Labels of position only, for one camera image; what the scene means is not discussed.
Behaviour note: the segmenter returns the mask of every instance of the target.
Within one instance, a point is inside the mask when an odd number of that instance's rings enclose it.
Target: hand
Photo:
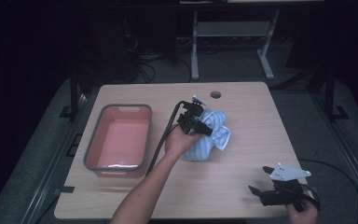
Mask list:
[[[318,209],[305,200],[304,211],[297,212],[293,204],[286,204],[290,224],[316,224],[318,223]]]
[[[185,134],[179,125],[174,125],[165,140],[165,154],[172,155],[178,160],[183,153],[190,150],[194,142],[202,137],[203,134],[200,133]]]

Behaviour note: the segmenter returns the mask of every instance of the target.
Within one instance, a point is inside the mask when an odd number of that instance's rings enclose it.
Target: pink bin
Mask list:
[[[84,165],[98,176],[140,177],[146,171],[149,105],[107,105],[98,118]]]

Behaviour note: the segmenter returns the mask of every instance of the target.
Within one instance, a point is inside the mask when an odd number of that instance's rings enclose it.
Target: forearm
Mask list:
[[[177,160],[174,156],[164,155],[152,172],[123,200],[111,223],[147,223]]]

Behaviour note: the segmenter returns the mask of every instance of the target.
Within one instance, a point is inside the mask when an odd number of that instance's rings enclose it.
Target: background desk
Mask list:
[[[220,91],[222,97],[213,99],[212,91]],[[214,148],[207,161],[179,160],[152,218],[285,216],[283,206],[264,207],[248,189],[249,185],[271,189],[272,182],[262,166],[275,167],[283,162],[299,167],[269,89],[262,82],[103,86],[65,182],[75,190],[61,194],[55,216],[110,218],[141,180],[101,178],[83,165],[91,133],[105,105],[142,103],[152,107],[150,161],[174,106],[182,100],[190,101],[194,93],[208,102],[208,108],[226,111],[230,140],[225,151]]]

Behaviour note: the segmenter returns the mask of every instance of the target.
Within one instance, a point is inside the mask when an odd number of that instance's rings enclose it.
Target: striped cloth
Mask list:
[[[213,146],[224,150],[230,137],[230,130],[224,126],[226,113],[224,111],[212,111],[205,109],[200,116],[200,120],[209,128],[213,129],[211,136],[205,135],[195,142],[191,149],[184,156],[189,161],[205,161]]]

